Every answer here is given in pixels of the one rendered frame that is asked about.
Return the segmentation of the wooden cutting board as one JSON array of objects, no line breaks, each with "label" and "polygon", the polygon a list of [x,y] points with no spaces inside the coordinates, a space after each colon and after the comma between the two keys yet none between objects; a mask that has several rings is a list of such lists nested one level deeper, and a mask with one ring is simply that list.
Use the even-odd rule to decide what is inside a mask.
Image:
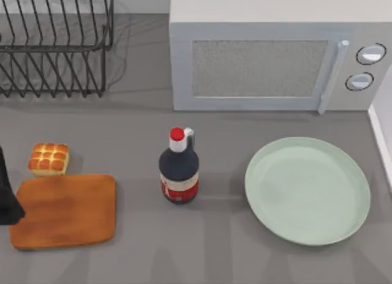
[{"label": "wooden cutting board", "polygon": [[109,241],[116,227],[116,181],[108,174],[27,179],[17,191],[25,217],[10,244],[39,250]]}]

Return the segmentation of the pale green plate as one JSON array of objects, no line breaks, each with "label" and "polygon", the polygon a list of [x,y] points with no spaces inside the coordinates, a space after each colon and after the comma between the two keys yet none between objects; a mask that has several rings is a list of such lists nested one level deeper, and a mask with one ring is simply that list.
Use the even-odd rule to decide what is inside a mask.
[{"label": "pale green plate", "polygon": [[260,148],[246,168],[244,191],[267,229],[308,246],[347,239],[371,208],[370,186],[356,161],[309,137],[281,138]]}]

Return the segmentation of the microwave oven door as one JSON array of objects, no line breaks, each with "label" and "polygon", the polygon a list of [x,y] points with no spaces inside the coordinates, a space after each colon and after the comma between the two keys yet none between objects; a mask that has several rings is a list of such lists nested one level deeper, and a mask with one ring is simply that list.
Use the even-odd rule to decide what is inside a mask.
[{"label": "microwave oven door", "polygon": [[332,23],[172,23],[174,108],[317,111],[337,44],[351,37]]}]

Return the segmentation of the small microwave knob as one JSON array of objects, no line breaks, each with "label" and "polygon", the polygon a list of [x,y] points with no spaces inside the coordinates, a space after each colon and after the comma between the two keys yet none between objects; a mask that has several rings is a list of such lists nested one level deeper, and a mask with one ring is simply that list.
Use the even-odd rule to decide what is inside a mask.
[{"label": "small microwave knob", "polygon": [[345,86],[350,91],[362,91],[367,89],[374,81],[371,73],[363,72],[351,75],[347,78]]}]

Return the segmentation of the dark bottle with red cap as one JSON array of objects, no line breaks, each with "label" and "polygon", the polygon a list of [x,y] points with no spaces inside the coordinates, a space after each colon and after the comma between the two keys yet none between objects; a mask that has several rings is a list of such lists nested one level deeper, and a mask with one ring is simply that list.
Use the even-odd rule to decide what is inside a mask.
[{"label": "dark bottle with red cap", "polygon": [[187,127],[170,131],[169,147],[159,157],[162,193],[174,204],[190,203],[199,190],[199,158],[195,132]]}]

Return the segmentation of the pale microwave oven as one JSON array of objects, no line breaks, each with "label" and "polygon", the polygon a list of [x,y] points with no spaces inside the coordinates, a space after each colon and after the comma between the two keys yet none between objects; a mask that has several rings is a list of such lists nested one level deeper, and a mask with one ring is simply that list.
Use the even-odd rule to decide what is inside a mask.
[{"label": "pale microwave oven", "polygon": [[[352,37],[326,111],[366,111],[392,66],[392,0],[170,0],[172,23],[265,22],[332,23],[350,28]],[[380,43],[384,58],[372,65],[356,60],[364,46]],[[368,72],[373,83],[350,91],[351,75]]]}]

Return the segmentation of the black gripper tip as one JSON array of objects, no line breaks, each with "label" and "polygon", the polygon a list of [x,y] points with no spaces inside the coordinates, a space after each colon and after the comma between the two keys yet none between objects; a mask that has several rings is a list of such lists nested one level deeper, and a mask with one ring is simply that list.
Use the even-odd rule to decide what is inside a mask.
[{"label": "black gripper tip", "polygon": [[25,214],[11,188],[4,153],[0,147],[0,226],[16,225]]}]

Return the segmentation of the golden bread loaf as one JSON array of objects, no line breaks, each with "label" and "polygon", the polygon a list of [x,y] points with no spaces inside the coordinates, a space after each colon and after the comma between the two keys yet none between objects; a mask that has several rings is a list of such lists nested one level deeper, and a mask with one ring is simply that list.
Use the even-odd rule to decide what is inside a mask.
[{"label": "golden bread loaf", "polygon": [[65,144],[35,144],[28,162],[28,169],[35,177],[63,176],[69,164],[69,147]]}]

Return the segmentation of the large microwave knob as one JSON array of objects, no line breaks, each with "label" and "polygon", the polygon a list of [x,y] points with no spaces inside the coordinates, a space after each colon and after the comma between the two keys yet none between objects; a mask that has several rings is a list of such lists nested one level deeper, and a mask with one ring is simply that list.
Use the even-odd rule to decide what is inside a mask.
[{"label": "large microwave knob", "polygon": [[380,43],[362,47],[356,54],[356,60],[362,65],[372,65],[386,55],[386,48]]}]

